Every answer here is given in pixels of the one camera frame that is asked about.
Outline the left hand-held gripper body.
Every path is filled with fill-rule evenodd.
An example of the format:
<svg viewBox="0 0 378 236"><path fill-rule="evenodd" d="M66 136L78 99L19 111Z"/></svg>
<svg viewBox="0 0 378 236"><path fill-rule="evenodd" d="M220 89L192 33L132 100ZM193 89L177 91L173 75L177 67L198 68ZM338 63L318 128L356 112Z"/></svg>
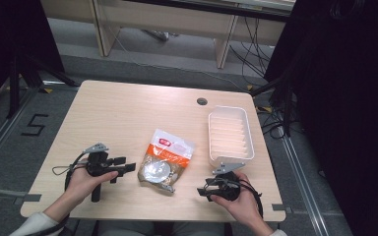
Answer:
<svg viewBox="0 0 378 236"><path fill-rule="evenodd" d="M109 167L107 151L108 148L102 143L95 144L85 150L85 153L89 155L87 171L91 176L100 176L106 172Z"/></svg>

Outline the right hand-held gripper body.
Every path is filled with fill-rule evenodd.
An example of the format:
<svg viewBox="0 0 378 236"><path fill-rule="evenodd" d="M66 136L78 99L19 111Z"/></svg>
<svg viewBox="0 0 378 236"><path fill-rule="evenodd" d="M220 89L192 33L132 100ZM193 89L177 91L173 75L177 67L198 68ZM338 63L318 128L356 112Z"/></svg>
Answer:
<svg viewBox="0 0 378 236"><path fill-rule="evenodd" d="M220 196L228 201L235 201L239 194L241 184L234 170L242 167L243 163L221 163L220 166L213 171L215 178L222 178L222 182L214 190L217 191L216 196Z"/></svg>

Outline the person's right hand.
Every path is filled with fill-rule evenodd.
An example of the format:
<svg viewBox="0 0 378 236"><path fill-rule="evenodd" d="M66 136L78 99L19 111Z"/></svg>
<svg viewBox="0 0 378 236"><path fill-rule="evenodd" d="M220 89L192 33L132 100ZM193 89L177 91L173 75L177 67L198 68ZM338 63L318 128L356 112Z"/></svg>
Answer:
<svg viewBox="0 0 378 236"><path fill-rule="evenodd" d="M246 226L257 226L262 220L254 195L245 187L240 189L240 194L234 201L228 201L217 195L211 195L211 199Z"/></svg>

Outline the person's left hand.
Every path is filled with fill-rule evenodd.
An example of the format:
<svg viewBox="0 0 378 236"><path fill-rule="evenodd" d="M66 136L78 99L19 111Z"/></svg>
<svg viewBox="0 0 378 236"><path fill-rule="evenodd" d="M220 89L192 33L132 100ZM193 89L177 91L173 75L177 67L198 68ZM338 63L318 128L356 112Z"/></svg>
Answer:
<svg viewBox="0 0 378 236"><path fill-rule="evenodd" d="M110 181L116 178L117 175L117 171L110 171L94 177L89 174L85 164L79 164L74 168L68 188L65 191L68 202L73 207L76 207L90 195L99 184Z"/></svg>

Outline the clear bag with orange label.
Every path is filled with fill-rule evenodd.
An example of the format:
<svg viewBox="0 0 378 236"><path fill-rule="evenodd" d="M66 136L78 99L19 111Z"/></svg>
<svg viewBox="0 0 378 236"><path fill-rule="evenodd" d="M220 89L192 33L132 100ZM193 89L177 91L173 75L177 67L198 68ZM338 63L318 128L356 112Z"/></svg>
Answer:
<svg viewBox="0 0 378 236"><path fill-rule="evenodd" d="M194 142L156 129L138 171L139 182L173 194L194 150Z"/></svg>

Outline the white plastic basket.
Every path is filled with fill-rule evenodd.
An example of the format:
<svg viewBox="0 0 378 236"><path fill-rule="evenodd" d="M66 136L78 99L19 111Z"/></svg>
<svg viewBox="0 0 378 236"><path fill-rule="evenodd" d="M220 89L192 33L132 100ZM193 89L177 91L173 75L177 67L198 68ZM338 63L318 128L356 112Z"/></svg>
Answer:
<svg viewBox="0 0 378 236"><path fill-rule="evenodd" d="M247 163L255 157L246 111L241 107L216 106L209 114L210 164Z"/></svg>

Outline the grey tape strip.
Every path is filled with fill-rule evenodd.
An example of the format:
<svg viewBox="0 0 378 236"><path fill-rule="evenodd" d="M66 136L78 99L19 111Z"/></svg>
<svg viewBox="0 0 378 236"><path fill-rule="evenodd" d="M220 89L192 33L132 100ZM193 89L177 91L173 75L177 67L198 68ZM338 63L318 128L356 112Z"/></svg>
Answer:
<svg viewBox="0 0 378 236"><path fill-rule="evenodd" d="M284 204L272 204L273 211L284 211L287 214L292 213L292 208Z"/></svg>
<svg viewBox="0 0 378 236"><path fill-rule="evenodd" d="M13 204L16 206L20 206L23 203L39 202L40 198L41 194L26 194L23 196L15 197Z"/></svg>

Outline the person's legs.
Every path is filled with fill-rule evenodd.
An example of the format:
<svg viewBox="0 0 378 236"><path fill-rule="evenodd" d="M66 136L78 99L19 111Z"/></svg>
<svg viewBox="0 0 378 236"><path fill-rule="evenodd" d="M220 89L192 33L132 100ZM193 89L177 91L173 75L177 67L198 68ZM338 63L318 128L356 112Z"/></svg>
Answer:
<svg viewBox="0 0 378 236"><path fill-rule="evenodd" d="M232 228L222 222L106 220L97 223L95 236L232 236Z"/></svg>

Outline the black tape floor mark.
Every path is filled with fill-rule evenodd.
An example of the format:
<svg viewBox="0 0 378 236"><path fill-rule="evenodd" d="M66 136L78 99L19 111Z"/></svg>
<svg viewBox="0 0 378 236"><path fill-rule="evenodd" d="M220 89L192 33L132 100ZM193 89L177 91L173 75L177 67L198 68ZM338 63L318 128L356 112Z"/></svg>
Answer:
<svg viewBox="0 0 378 236"><path fill-rule="evenodd" d="M27 124L28 128L32 128L33 132L21 132L22 136L25 137L39 137L43 129L45 128L44 124L36 123L36 120L39 118L48 118L48 114L35 113Z"/></svg>

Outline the black metal stand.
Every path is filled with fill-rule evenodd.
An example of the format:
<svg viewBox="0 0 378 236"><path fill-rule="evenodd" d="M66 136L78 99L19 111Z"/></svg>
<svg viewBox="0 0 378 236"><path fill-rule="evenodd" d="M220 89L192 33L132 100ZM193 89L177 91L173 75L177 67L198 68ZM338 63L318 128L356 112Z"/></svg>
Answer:
<svg viewBox="0 0 378 236"><path fill-rule="evenodd" d="M256 88L250 91L252 97L264 93L265 91L273 90L270 98L270 104L273 107L280 108L283 112L282 116L282 128L283 134L286 137L290 137L290 115L292 109L292 97L293 91L290 79L287 76L280 76L260 88Z"/></svg>
<svg viewBox="0 0 378 236"><path fill-rule="evenodd" d="M20 79L25 80L30 89L40 89L43 86L43 80L39 75L39 70L43 70L70 87L77 88L78 83L68 78L61 71L57 71L42 60L29 54L16 54L10 61L10 109L8 118L12 118L20 109Z"/></svg>

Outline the grey power strip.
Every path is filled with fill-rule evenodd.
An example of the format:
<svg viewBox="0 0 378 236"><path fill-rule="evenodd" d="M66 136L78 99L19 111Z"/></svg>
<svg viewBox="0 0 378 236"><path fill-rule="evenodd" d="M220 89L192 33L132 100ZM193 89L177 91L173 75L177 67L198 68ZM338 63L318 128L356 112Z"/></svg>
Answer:
<svg viewBox="0 0 378 236"><path fill-rule="evenodd" d="M155 38L156 40L163 41L163 42L170 40L172 37L178 36L178 33L172 33L172 32L167 32L167 31L143 29L143 32Z"/></svg>

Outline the light wooden desk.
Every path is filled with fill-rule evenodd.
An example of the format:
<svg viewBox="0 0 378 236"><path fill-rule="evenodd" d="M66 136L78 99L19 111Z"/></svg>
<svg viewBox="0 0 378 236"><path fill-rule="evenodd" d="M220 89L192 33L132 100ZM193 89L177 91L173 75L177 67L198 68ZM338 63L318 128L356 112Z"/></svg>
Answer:
<svg viewBox="0 0 378 236"><path fill-rule="evenodd" d="M94 25L99 54L123 28L209 37L223 68L233 40L275 45L296 0L40 0L48 18Z"/></svg>

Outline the black curtain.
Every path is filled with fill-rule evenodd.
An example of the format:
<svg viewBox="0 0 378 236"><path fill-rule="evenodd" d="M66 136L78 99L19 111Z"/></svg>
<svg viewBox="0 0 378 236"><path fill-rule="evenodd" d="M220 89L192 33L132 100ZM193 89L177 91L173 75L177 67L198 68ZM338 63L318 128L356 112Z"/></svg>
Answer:
<svg viewBox="0 0 378 236"><path fill-rule="evenodd" d="M266 77L296 95L353 236L378 236L378 0L296 0Z"/></svg>
<svg viewBox="0 0 378 236"><path fill-rule="evenodd" d="M0 88L18 50L64 71L41 0L0 0Z"/></svg>

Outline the metal floor rail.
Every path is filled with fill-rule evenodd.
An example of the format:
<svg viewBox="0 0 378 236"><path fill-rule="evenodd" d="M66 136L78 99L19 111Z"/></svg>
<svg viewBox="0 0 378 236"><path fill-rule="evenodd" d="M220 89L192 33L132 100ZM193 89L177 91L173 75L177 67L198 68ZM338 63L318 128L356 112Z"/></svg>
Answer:
<svg viewBox="0 0 378 236"><path fill-rule="evenodd" d="M313 174L311 171L315 169L316 164L312 160L310 152L297 146L293 137L284 136L282 141L294 179L296 180L316 236L334 236L312 189L311 178Z"/></svg>
<svg viewBox="0 0 378 236"><path fill-rule="evenodd" d="M10 117L6 118L0 127L0 148L4 145L10 134L13 132L21 117L24 115L28 105L38 94L37 88L28 88L20 101L19 109Z"/></svg>

